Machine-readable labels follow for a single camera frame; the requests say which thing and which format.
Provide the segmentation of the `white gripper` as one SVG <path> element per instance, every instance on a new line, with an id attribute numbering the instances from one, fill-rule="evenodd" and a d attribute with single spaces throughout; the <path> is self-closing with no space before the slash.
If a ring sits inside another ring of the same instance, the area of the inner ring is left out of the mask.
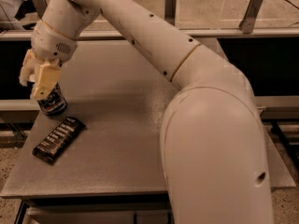
<path id="1" fill-rule="evenodd" d="M 39 21 L 31 37 L 32 49 L 28 49 L 20 71 L 19 81 L 23 86 L 35 83 L 31 98 L 46 99 L 57 85 L 61 67 L 71 59 L 78 46 L 78 32 L 70 27 L 54 28 L 45 21 Z M 43 63 L 41 60 L 58 62 Z"/>

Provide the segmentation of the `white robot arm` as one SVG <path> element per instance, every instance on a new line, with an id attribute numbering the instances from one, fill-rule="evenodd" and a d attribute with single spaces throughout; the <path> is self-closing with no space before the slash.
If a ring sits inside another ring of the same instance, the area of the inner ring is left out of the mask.
<path id="1" fill-rule="evenodd" d="M 274 224 L 263 124 L 246 76 L 132 0 L 50 0 L 20 83 L 45 100 L 82 30 L 103 16 L 167 79 L 160 150 L 176 224 Z"/>

